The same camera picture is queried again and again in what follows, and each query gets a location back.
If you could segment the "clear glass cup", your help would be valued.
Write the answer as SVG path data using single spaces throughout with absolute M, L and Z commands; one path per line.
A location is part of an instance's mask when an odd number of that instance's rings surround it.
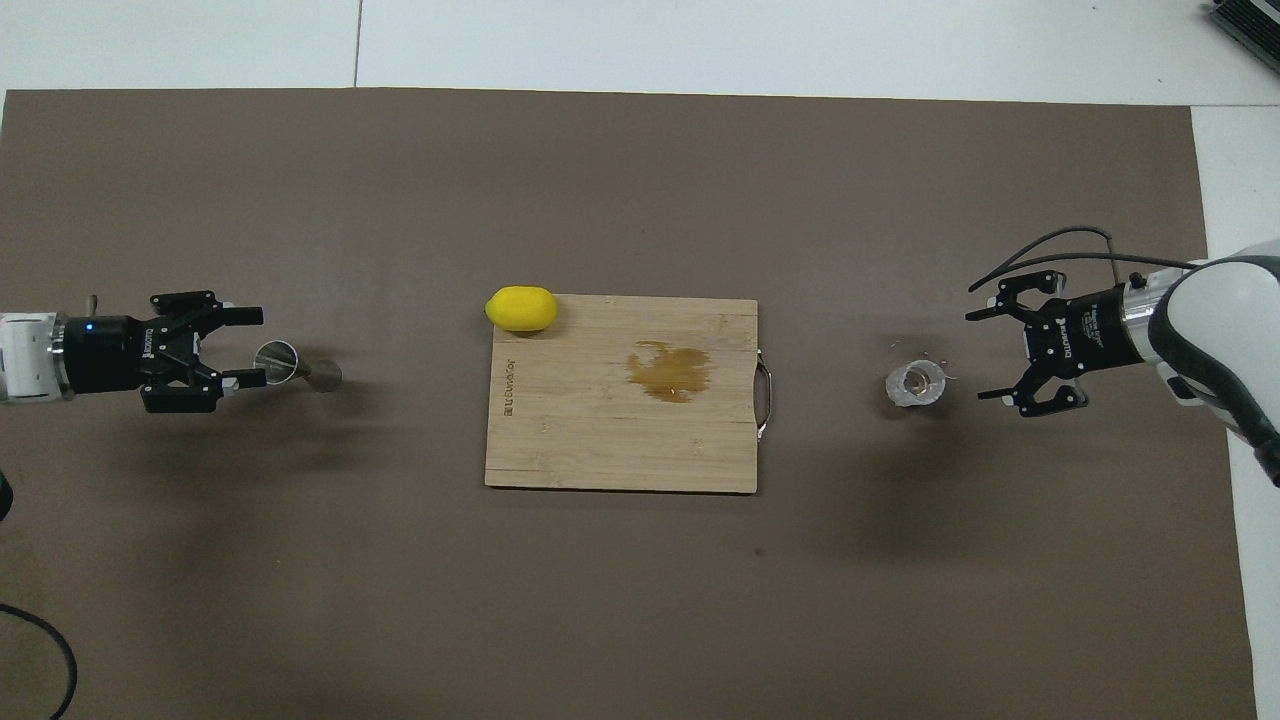
M 895 368 L 884 378 L 884 393 L 895 407 L 927 407 L 945 396 L 948 375 L 943 366 L 918 359 Z

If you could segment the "yellow lemon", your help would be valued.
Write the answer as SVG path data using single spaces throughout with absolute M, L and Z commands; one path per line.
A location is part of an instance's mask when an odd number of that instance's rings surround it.
M 495 328 L 530 333 L 549 328 L 559 314 L 559 305 L 544 287 L 513 284 L 495 291 L 485 302 L 484 313 Z

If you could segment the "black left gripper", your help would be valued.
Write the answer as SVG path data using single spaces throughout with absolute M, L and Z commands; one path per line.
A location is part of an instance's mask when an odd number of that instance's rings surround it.
M 243 369 L 197 378 L 193 384 L 156 384 L 163 375 L 155 346 L 198 345 L 224 327 L 264 325 L 264 310 L 223 302 L 212 291 L 159 293 L 155 318 L 56 316 L 52 360 L 67 393 L 108 393 L 142 388 L 147 413 L 214 413 L 223 398 L 262 388 L 266 372 Z

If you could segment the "dark ribbed device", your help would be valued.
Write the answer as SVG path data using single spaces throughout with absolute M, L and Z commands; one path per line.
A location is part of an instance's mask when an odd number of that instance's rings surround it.
M 1210 19 L 1280 74 L 1280 0 L 1210 0 Z

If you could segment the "bamboo cutting board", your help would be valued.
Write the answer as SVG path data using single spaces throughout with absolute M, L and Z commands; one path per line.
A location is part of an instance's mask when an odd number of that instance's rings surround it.
M 756 493 L 755 300 L 557 301 L 543 331 L 493 332 L 488 486 Z

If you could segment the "brown table mat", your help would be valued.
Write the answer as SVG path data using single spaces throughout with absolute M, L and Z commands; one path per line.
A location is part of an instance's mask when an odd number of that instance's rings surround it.
M 1061 225 L 1204 251 L 1181 108 L 9 92 L 0 309 L 212 290 L 334 393 L 0 407 L 0 602 L 70 720 L 1253 720 L 1225 430 L 1134 366 L 1034 420 L 966 287 Z M 754 299 L 748 497 L 483 480 L 504 284 Z M 918 359 L 941 401 L 895 407 Z

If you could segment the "metal cocktail jigger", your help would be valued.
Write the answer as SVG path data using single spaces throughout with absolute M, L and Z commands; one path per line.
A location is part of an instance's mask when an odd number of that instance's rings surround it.
M 284 340 L 261 345 L 253 354 L 253 369 L 264 373 L 266 387 L 302 380 L 315 392 L 329 393 L 337 391 L 343 382 L 338 364 L 328 359 L 307 360 L 293 343 Z

